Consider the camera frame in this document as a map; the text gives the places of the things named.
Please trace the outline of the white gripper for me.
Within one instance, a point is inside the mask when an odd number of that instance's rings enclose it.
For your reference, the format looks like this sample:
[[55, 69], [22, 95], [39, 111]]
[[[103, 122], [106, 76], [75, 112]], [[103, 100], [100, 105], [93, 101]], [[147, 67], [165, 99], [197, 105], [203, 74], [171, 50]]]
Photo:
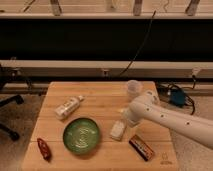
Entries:
[[130, 127], [134, 127], [139, 124], [139, 119], [129, 108], [125, 108], [122, 112], [122, 115]]

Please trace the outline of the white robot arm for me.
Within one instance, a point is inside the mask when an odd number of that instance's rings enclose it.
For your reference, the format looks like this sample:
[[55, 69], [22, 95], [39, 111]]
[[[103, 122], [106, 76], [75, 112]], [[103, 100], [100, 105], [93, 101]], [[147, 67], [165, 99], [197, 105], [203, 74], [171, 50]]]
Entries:
[[130, 127], [142, 119], [150, 120], [213, 150], [213, 120], [163, 108], [151, 90], [133, 99], [123, 111], [123, 117]]

